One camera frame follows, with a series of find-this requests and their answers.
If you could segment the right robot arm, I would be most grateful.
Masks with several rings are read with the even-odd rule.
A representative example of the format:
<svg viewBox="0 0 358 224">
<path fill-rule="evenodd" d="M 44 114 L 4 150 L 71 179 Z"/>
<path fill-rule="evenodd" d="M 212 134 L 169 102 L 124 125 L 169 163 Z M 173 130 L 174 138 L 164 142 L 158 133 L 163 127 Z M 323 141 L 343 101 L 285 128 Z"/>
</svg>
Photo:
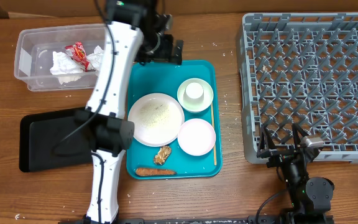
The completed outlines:
<svg viewBox="0 0 358 224">
<path fill-rule="evenodd" d="M 292 126 L 293 142 L 289 149 L 279 151 L 266 127 L 260 130 L 257 157 L 267 158 L 266 166 L 275 168 L 286 188 L 269 197 L 257 210 L 255 223 L 333 223 L 326 216 L 331 209 L 334 184 L 324 177 L 310 177 L 307 165 L 313 162 L 323 148 L 319 136 L 309 135 L 299 124 Z M 291 208 L 284 208 L 274 217 L 262 216 L 262 209 L 279 195 L 288 193 Z"/>
</svg>

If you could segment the white cup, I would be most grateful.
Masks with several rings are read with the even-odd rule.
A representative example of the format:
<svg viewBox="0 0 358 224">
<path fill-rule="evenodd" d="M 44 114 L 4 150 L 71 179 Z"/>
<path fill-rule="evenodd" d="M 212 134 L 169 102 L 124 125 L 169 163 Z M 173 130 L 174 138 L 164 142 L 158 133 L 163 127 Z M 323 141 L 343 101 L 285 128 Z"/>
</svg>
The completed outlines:
<svg viewBox="0 0 358 224">
<path fill-rule="evenodd" d="M 200 83 L 191 82 L 185 88 L 187 97 L 191 100 L 198 100 L 204 94 L 204 89 Z"/>
</svg>

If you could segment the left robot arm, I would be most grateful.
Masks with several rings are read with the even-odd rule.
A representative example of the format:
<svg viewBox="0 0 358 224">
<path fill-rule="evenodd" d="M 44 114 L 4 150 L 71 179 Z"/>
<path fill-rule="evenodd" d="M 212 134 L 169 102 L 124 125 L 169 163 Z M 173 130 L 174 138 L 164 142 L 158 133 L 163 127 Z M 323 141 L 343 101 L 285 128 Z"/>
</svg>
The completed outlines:
<svg viewBox="0 0 358 224">
<path fill-rule="evenodd" d="M 134 135 L 124 119 L 127 89 L 135 62 L 182 63 L 182 40 L 166 34 L 172 16 L 158 13 L 156 0 L 106 1 L 99 14 L 105 26 L 99 76 L 72 133 L 90 138 L 93 161 L 91 202 L 80 223 L 117 223 L 121 162 Z"/>
</svg>

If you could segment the silver foil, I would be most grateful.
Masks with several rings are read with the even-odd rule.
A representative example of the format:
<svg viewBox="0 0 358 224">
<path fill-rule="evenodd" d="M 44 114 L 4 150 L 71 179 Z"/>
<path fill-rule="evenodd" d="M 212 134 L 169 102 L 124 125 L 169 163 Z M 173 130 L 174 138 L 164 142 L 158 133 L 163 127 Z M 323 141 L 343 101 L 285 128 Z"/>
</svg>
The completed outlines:
<svg viewBox="0 0 358 224">
<path fill-rule="evenodd" d="M 103 55 L 104 50 L 99 45 L 97 45 L 93 50 L 93 53 L 87 56 L 92 70 L 100 71 Z"/>
</svg>

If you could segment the red snack wrapper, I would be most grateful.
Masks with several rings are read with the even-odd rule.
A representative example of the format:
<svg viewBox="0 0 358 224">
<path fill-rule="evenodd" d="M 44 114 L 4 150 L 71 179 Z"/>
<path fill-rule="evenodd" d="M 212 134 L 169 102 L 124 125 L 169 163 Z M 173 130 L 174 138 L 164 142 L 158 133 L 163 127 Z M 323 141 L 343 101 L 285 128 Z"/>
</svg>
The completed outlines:
<svg viewBox="0 0 358 224">
<path fill-rule="evenodd" d="M 86 57 L 86 51 L 81 42 L 65 46 L 65 53 L 85 72 L 93 69 L 91 62 Z"/>
</svg>

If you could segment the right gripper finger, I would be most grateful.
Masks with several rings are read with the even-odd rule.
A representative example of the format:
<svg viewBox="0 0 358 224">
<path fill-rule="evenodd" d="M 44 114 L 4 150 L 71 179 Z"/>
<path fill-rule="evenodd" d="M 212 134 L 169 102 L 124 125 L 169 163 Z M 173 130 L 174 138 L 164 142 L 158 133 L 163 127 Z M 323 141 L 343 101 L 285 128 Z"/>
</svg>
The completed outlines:
<svg viewBox="0 0 358 224">
<path fill-rule="evenodd" d="M 297 123 L 291 125 L 293 132 L 293 140 L 295 148 L 299 148 L 301 143 L 301 139 L 308 135 L 308 133 Z"/>
<path fill-rule="evenodd" d="M 266 126 L 260 128 L 260 141 L 257 152 L 265 152 L 275 150 L 275 143 L 272 140 L 271 134 L 269 133 Z"/>
</svg>

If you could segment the white napkin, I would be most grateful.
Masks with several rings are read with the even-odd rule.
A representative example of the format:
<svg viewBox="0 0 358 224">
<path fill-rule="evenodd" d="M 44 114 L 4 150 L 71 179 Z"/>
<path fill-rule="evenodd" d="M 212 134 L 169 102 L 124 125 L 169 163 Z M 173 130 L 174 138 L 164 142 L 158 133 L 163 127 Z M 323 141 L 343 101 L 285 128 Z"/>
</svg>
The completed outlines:
<svg viewBox="0 0 358 224">
<path fill-rule="evenodd" d="M 74 75 L 74 73 L 82 73 L 83 70 L 66 53 L 53 51 L 52 57 L 53 66 L 50 73 L 58 75 L 58 81 L 61 85 L 75 82 L 81 78 L 81 75 Z"/>
</svg>

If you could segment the pale green bowl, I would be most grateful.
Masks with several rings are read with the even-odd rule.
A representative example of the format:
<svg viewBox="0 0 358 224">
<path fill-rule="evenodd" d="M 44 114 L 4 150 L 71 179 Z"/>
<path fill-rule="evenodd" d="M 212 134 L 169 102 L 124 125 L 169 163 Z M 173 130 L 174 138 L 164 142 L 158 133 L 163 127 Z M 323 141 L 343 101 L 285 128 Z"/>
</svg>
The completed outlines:
<svg viewBox="0 0 358 224">
<path fill-rule="evenodd" d="M 203 96 L 198 100 L 191 100 L 185 93 L 186 86 L 191 82 L 200 83 L 204 89 Z M 214 99 L 214 92 L 210 84 L 200 78 L 191 78 L 185 80 L 177 91 L 177 99 L 179 104 L 190 113 L 200 113 L 211 106 Z"/>
</svg>

